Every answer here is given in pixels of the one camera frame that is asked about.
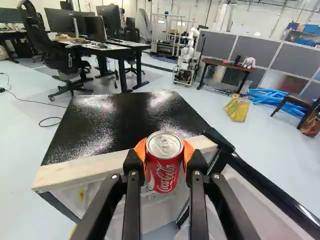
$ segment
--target red soda can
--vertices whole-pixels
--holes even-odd
[[[146,139],[148,188],[171,192],[178,182],[184,142],[170,131],[156,131]]]

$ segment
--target black office chair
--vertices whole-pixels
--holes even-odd
[[[140,31],[138,28],[135,26],[135,19],[133,17],[127,17],[125,20],[126,27],[124,28],[124,39],[139,43],[140,40]],[[137,69],[134,68],[134,65],[137,64],[136,62],[136,57],[132,56],[130,58],[125,59],[125,61],[130,64],[130,67],[125,69],[125,73],[133,72],[134,74],[137,75]]]
[[[58,70],[59,80],[66,84],[66,86],[58,86],[59,91],[48,95],[48,98],[54,101],[55,96],[68,91],[72,96],[74,91],[93,93],[93,90],[84,88],[84,82],[93,80],[86,76],[85,71],[85,66],[90,66],[90,64],[81,60],[80,54],[73,46],[68,45],[64,48],[58,42],[49,39],[42,19],[39,18],[34,5],[29,0],[20,1],[17,10],[28,38],[34,47],[43,53],[44,64],[51,69]],[[79,75],[81,77],[79,80],[70,81]]]

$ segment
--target cubicle partition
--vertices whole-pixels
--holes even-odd
[[[276,41],[259,37],[234,35],[226,32],[201,30],[196,51],[201,52],[204,37],[205,45],[202,57],[232,61],[237,55],[256,59],[256,70],[248,79],[251,88],[272,88],[285,92],[294,92],[317,98],[320,95],[320,49],[287,41]],[[204,64],[200,64],[198,77]],[[238,76],[227,69],[220,73],[221,83],[238,85]]]

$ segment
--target brown chair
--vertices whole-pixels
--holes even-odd
[[[270,116],[272,117],[273,115],[275,115],[275,113],[278,112],[286,102],[298,105],[306,109],[306,113],[304,114],[298,126],[296,127],[297,129],[301,128],[302,124],[305,122],[305,120],[307,120],[307,118],[313,111],[316,111],[316,113],[319,113],[320,111],[320,106],[318,106],[320,104],[320,97],[316,101],[313,101],[311,99],[299,95],[298,93],[288,93],[284,96],[279,106],[276,107],[276,109]]]

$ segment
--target stuffed toy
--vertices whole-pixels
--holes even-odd
[[[256,67],[256,59],[253,57],[247,57],[243,63],[242,66],[246,69],[254,69]]]

